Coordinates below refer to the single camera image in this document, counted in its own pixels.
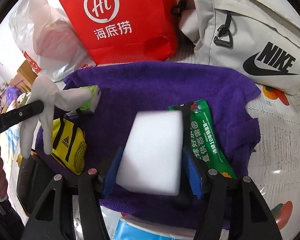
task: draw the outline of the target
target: wooden furniture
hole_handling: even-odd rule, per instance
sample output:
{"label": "wooden furniture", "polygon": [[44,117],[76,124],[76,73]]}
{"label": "wooden furniture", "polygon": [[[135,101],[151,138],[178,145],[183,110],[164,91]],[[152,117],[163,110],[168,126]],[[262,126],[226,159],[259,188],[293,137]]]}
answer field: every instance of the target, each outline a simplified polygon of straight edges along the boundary
{"label": "wooden furniture", "polygon": [[11,79],[9,85],[16,86],[22,93],[30,92],[37,74],[32,71],[28,61],[24,61],[17,70],[16,76]]}

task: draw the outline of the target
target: white wall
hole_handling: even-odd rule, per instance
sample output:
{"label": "white wall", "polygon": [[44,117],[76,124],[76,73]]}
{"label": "white wall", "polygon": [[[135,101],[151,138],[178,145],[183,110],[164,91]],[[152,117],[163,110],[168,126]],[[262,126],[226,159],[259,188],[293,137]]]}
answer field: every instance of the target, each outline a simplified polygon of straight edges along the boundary
{"label": "white wall", "polygon": [[[59,0],[48,0],[48,3],[66,16]],[[24,62],[25,58],[17,47],[12,37],[8,26],[11,12],[15,9],[18,3],[7,14],[0,24],[0,83],[3,81],[9,82],[17,74],[17,69]]]}

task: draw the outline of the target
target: silver screw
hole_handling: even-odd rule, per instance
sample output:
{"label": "silver screw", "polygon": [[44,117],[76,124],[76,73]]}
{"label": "silver screw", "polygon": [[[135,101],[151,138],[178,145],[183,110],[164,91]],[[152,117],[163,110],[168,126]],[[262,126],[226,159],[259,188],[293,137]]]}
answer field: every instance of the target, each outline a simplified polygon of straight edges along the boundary
{"label": "silver screw", "polygon": [[53,177],[53,179],[55,181],[61,180],[62,179],[62,175],[61,174],[57,174],[56,176]]}
{"label": "silver screw", "polygon": [[94,168],[88,170],[88,174],[90,174],[90,175],[93,175],[93,174],[96,174],[96,173],[97,173],[97,170],[94,169]]}
{"label": "silver screw", "polygon": [[208,170],[208,172],[209,172],[209,174],[212,175],[212,176],[218,174],[218,172],[217,172],[215,169],[210,169],[210,170]]}
{"label": "silver screw", "polygon": [[244,176],[243,181],[249,183],[249,182],[251,182],[251,178],[249,176]]}

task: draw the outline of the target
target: purple cloth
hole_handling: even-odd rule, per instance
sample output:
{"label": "purple cloth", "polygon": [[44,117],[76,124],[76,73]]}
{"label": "purple cloth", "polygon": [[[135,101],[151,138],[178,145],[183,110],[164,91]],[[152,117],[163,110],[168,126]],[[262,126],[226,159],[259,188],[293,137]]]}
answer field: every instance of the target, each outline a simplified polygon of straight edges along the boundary
{"label": "purple cloth", "polygon": [[[221,150],[240,177],[248,174],[250,153],[260,141],[258,119],[245,110],[260,94],[257,86],[239,72],[207,65],[138,62],[78,70],[65,78],[65,89],[98,85],[100,103],[93,115],[81,120],[86,134],[85,170],[96,167],[114,148],[126,144],[138,111],[167,110],[168,106],[205,99],[211,109]],[[55,110],[55,117],[62,114]],[[57,173],[72,176],[50,155],[43,152],[42,130],[36,147],[38,155]],[[149,221],[196,228],[202,202],[193,201],[187,211],[170,207],[170,197],[132,193],[115,185],[100,204],[115,211],[134,214]],[[229,209],[224,227],[229,227]]]}
{"label": "purple cloth", "polygon": [[15,86],[8,86],[6,89],[7,105],[10,106],[14,99],[17,99],[22,92]]}

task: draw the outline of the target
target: red paper bag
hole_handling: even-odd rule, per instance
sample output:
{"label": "red paper bag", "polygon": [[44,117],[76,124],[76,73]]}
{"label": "red paper bag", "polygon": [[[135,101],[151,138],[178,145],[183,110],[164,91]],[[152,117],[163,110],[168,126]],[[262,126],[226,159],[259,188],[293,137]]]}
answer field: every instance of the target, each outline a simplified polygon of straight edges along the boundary
{"label": "red paper bag", "polygon": [[176,0],[59,0],[97,64],[167,60],[177,51]]}

